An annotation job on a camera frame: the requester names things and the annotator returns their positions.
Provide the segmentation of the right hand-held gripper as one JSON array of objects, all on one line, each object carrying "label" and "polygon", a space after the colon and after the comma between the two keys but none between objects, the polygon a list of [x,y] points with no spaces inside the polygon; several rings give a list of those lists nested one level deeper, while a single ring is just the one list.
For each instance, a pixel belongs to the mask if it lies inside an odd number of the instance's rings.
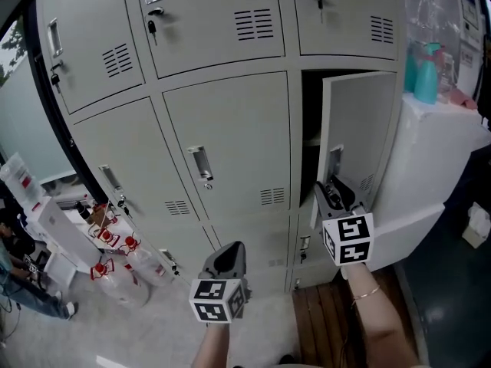
[{"label": "right hand-held gripper", "polygon": [[374,221],[365,193],[346,178],[330,178],[325,189],[316,182],[314,192],[323,220],[324,246],[334,264],[341,267],[368,262],[374,247]]}]

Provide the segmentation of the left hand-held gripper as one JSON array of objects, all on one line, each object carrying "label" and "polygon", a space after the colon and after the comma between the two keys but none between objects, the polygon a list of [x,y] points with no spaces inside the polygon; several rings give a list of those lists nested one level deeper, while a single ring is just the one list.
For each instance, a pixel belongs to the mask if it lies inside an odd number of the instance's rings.
[{"label": "left hand-held gripper", "polygon": [[246,247],[237,241],[221,247],[204,262],[198,277],[192,281],[189,304],[201,323],[230,324],[243,314],[247,303]]}]

